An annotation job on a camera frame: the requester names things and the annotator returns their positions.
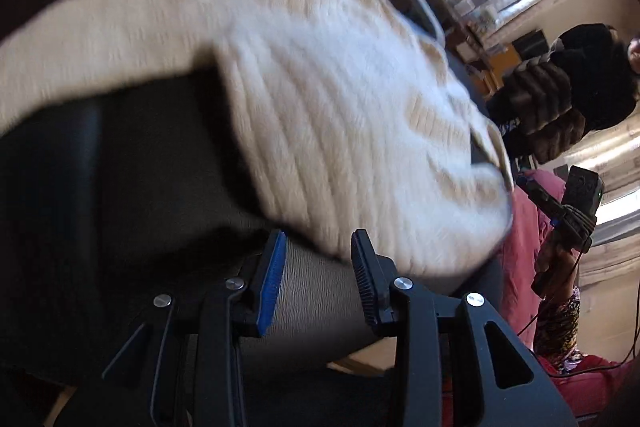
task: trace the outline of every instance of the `human hand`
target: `human hand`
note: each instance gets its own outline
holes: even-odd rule
[[[557,304],[567,302],[571,298],[578,271],[575,261],[574,254],[560,243],[559,233],[553,231],[549,234],[536,258],[536,273],[552,271],[541,297]]]
[[[633,39],[627,50],[629,64],[634,73],[640,74],[640,39]]]

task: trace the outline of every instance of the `metal screw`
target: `metal screw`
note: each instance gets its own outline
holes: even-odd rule
[[[225,281],[225,286],[230,290],[241,290],[244,288],[244,281],[239,277],[231,277]]]
[[[166,308],[169,304],[171,304],[171,295],[161,293],[154,297],[154,306],[156,308]]]
[[[411,279],[407,279],[407,277],[398,277],[394,280],[394,286],[401,290],[410,290],[414,286],[414,282]]]
[[[479,293],[469,293],[469,295],[466,296],[466,301],[472,306],[478,308],[484,304],[484,297]]]

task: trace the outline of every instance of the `pink blanket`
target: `pink blanket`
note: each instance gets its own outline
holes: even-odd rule
[[[529,171],[528,176],[555,197],[562,199],[564,182],[552,172]],[[504,290],[500,314],[518,333],[538,313],[540,298],[531,290],[536,273],[534,263],[540,246],[551,232],[549,218],[533,204],[519,187],[513,191],[513,228],[498,251],[504,269]],[[534,322],[520,339],[533,349]]]

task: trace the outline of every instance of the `patterned sleeve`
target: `patterned sleeve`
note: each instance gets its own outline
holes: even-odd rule
[[[571,298],[563,304],[540,304],[533,350],[546,358],[560,373],[570,372],[586,356],[576,346],[579,315],[578,288],[574,288]]]

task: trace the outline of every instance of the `person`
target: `person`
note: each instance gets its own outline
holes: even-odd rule
[[[546,171],[527,176],[561,200],[564,182]],[[513,230],[498,255],[504,268],[500,314],[520,333],[537,314],[538,319],[520,335],[572,409],[576,418],[596,415],[606,408],[624,385],[633,362],[620,367],[602,357],[588,355],[577,344],[580,291],[575,287],[575,252],[566,251],[552,233],[548,217],[516,188],[513,194]],[[530,285],[536,273],[546,271],[551,260],[554,273],[541,299]],[[599,367],[606,371],[582,373]]]
[[[511,158],[557,158],[592,130],[619,124],[640,98],[640,39],[585,24],[563,33],[542,57],[524,61],[487,103]]]

